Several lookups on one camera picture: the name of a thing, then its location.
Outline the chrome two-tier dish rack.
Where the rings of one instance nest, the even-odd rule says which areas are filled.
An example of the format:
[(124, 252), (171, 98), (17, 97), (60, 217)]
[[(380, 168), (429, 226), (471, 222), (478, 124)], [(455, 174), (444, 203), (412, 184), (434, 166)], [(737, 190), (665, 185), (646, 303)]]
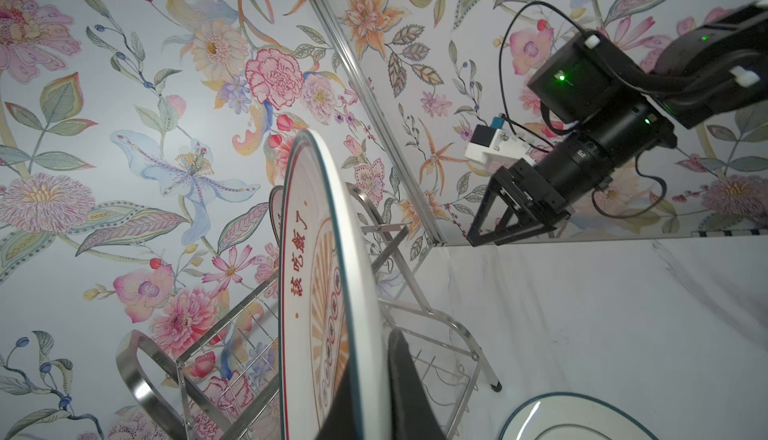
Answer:
[[(468, 410), (472, 393), (478, 388), (479, 378), (485, 376), (495, 392), (501, 391), (502, 384), (474, 336), (461, 323), (428, 303), (399, 250), (409, 232), (408, 226), (384, 220), (369, 195), (354, 185), (348, 189), (364, 211), (362, 231), (372, 234), (382, 245), (372, 262), (373, 270), (379, 271), (385, 264), (393, 263), (415, 298), (412, 303), (382, 301), (384, 332), (407, 334), (475, 363), (473, 372), (466, 373), (463, 366), (448, 371), (433, 360), (423, 359), (419, 353), (412, 356), (421, 383), (437, 379), (458, 391), (457, 399), (446, 403), (433, 396), (428, 386), (422, 388), (431, 406), (452, 411), (441, 428), (447, 438), (453, 438)], [(332, 233), (323, 231), (316, 242), (319, 252), (312, 268), (306, 341), (281, 334), (269, 344), (271, 350), (287, 347), (309, 363), (312, 393), (319, 413), (329, 407), (327, 394), (339, 386), (350, 357), (347, 323), (341, 316), (343, 281), (337, 262), (331, 257), (332, 241)], [(264, 325), (264, 319), (255, 316), (252, 310), (265, 304), (265, 291), (258, 287), (177, 359), (172, 359), (151, 338), (138, 331), (132, 332), (125, 341), (116, 359), (118, 371), (142, 409), (169, 438), (257, 439), (265, 435), (266, 429), (260, 422), (278, 404), (282, 387), (273, 368), (266, 372), (257, 370), (267, 362), (266, 352), (258, 351), (244, 366), (231, 372), (225, 367), (234, 355), (230, 351), (222, 353), (213, 363), (219, 376), (209, 373), (203, 376), (213, 386), (212, 392), (192, 377), (192, 363), (209, 341), (226, 339), (229, 345), (247, 342), (250, 338), (238, 323)]]

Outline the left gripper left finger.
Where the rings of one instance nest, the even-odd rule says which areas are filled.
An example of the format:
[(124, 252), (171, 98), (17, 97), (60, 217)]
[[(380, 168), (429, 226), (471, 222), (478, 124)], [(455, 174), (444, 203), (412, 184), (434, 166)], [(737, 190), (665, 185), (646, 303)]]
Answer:
[(316, 436), (316, 440), (353, 440), (355, 438), (350, 374), (344, 373), (333, 398), (331, 409)]

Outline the patterned plate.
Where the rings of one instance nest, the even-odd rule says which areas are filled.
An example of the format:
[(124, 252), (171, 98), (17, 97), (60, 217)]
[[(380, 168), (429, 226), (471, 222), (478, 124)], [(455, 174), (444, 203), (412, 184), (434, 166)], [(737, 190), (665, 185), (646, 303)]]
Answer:
[(282, 244), (282, 209), (283, 209), (284, 187), (275, 186), (269, 194), (268, 207), (269, 219), (275, 241), (278, 246)]

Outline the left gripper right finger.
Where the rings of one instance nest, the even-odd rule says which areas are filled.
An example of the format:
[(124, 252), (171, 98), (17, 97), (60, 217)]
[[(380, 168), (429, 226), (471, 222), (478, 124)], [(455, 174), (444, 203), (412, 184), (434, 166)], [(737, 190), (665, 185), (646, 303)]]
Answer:
[(397, 440), (445, 440), (411, 358), (401, 331), (390, 332), (387, 341), (390, 378), (392, 438)]

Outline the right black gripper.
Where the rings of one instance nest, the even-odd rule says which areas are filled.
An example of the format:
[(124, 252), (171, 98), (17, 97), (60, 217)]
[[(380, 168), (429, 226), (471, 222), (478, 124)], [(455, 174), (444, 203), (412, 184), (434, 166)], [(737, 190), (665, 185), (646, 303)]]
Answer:
[(498, 170), (467, 233), (473, 247), (548, 234), (612, 174), (657, 146), (674, 148), (674, 125), (645, 100), (621, 101), (584, 122), (532, 167), (520, 160)]

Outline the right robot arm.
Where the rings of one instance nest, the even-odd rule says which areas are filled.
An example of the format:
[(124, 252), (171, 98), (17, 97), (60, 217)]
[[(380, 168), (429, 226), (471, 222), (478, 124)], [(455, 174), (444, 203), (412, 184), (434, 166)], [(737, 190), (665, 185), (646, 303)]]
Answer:
[(544, 122), (558, 118), (561, 142), (535, 161), (501, 115), (478, 126), (465, 156), (499, 161), (468, 230), (471, 245), (504, 245), (554, 231), (574, 204), (608, 189), (613, 173), (674, 129), (767, 98), (767, 5), (754, 2), (683, 34), (650, 72), (605, 35), (579, 29), (531, 78)]

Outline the white plate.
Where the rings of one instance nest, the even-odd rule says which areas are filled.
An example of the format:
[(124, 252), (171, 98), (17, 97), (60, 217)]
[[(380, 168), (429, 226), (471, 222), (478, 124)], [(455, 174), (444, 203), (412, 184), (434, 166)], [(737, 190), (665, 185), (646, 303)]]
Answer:
[(657, 436), (605, 401), (578, 393), (552, 392), (517, 407), (498, 438), (652, 440)]
[(348, 186), (316, 132), (295, 137), (283, 187), (282, 436), (316, 439), (349, 373), (355, 439), (388, 439), (390, 385), (376, 282)]

